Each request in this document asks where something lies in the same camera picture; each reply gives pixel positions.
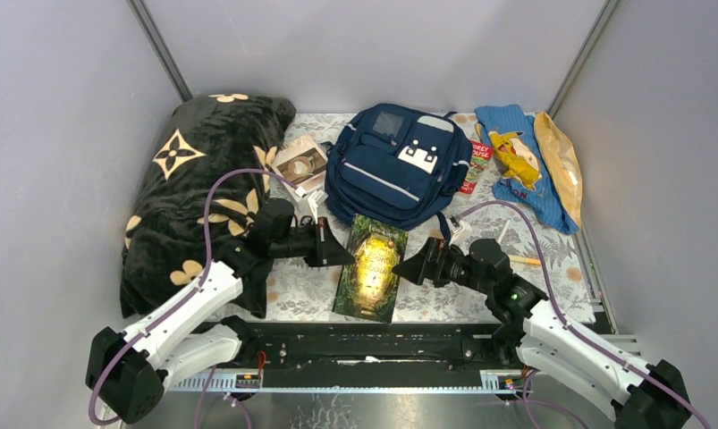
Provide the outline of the green fantasy book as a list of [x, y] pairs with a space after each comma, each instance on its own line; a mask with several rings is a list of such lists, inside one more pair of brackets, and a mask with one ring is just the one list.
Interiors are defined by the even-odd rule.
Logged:
[[400, 284], [393, 268], [403, 262], [409, 233], [357, 214], [353, 217], [347, 250], [354, 262], [341, 270], [333, 312], [389, 324]]

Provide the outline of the navy blue backpack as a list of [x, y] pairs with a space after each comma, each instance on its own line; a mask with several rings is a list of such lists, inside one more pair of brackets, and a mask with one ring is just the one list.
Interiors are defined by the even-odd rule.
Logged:
[[327, 154], [326, 204], [341, 222], [364, 215], [409, 231], [443, 215], [469, 171], [473, 147], [449, 114], [382, 103], [346, 123]]

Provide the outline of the red treehouse book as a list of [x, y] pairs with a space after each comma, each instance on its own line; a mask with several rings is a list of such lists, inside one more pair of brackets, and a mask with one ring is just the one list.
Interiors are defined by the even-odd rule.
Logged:
[[479, 181], [488, 170], [488, 165], [494, 155], [494, 150], [486, 143], [472, 139], [472, 155], [469, 162], [469, 170], [464, 182], [460, 187], [460, 193], [466, 197], [471, 197]]

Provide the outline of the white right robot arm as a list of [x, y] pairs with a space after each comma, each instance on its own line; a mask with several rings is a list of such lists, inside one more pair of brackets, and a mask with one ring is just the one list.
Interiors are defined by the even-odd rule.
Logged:
[[551, 376], [617, 428], [681, 428], [694, 415], [678, 368], [666, 360], [652, 365], [574, 321], [513, 272], [496, 240], [476, 240], [464, 254], [430, 238], [393, 273], [416, 284], [453, 282], [484, 294], [502, 324], [493, 335], [495, 362], [506, 368], [522, 362]]

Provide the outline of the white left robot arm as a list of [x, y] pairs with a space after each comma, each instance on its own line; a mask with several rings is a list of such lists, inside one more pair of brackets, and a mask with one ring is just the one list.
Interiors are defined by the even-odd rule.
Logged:
[[211, 366], [263, 362], [256, 333], [238, 316], [196, 330], [218, 308], [265, 285], [277, 259], [300, 257], [309, 267], [354, 263], [325, 217], [299, 226], [293, 217], [290, 202], [270, 200], [247, 234], [220, 247], [164, 304], [119, 332], [106, 327], [93, 338], [85, 379], [93, 424], [134, 424], [166, 390]]

